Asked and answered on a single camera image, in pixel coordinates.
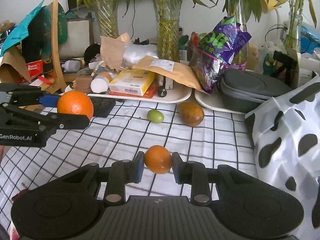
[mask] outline mango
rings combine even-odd
[[[152,109],[148,112],[147,119],[150,122],[161,123],[164,120],[164,116],[160,111]]]
[[[183,123],[187,126],[196,127],[204,119],[202,108],[192,102],[183,102],[178,105],[178,113]]]

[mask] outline white and yellow box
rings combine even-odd
[[[127,69],[117,75],[109,84],[110,91],[143,96],[156,74],[142,69]]]

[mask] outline purple plastic packaging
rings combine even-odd
[[[236,16],[224,17],[212,32],[199,42],[189,66],[203,90],[211,93],[234,56],[249,42],[251,35],[240,30]]]

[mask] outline red strap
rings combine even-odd
[[[53,75],[51,72],[48,73],[50,76],[52,76],[54,78],[54,81],[56,81],[56,77],[55,75]],[[40,79],[43,83],[47,84],[47,85],[53,85],[53,83],[51,81],[49,81],[48,79],[46,79],[43,76],[37,76],[37,79]]]

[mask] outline white logo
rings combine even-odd
[[[154,201],[154,203],[157,203],[157,204],[161,204],[163,201],[162,201],[162,199],[160,199],[160,198],[157,198],[155,201]]]
[[[4,135],[0,134],[0,139],[4,140],[20,140],[20,141],[32,141],[32,136],[19,136],[19,135]]]

